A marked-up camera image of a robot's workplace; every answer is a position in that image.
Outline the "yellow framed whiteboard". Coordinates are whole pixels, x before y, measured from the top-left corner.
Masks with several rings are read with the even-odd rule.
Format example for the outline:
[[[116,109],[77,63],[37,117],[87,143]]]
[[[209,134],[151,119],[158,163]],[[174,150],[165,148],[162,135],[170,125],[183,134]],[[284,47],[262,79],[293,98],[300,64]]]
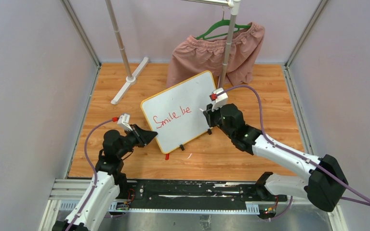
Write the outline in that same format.
[[[158,133],[157,144],[163,154],[168,154],[208,132],[205,110],[211,103],[209,95],[216,89],[210,71],[201,72],[140,104],[152,131]]]

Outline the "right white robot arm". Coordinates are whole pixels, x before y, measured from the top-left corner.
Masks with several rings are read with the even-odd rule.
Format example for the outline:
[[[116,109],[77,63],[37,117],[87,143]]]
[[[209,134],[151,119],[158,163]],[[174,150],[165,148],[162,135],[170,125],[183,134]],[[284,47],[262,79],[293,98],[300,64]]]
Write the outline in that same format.
[[[337,159],[299,152],[245,123],[234,104],[214,109],[208,104],[203,114],[210,127],[218,127],[240,151],[271,160],[295,173],[294,177],[271,172],[257,181],[257,197],[268,201],[274,195],[307,198],[315,207],[331,212],[340,201],[348,181]]]

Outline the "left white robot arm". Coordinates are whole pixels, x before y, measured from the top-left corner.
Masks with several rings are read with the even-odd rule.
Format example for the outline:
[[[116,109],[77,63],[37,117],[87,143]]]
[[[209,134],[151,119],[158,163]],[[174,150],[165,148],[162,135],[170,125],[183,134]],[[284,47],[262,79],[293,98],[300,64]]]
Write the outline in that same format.
[[[102,149],[93,170],[92,180],[77,206],[63,221],[56,221],[53,231],[96,231],[99,229],[114,199],[124,198],[128,192],[127,177],[122,172],[124,156],[135,147],[146,147],[157,132],[144,130],[136,124],[121,135],[112,129],[103,136]]]

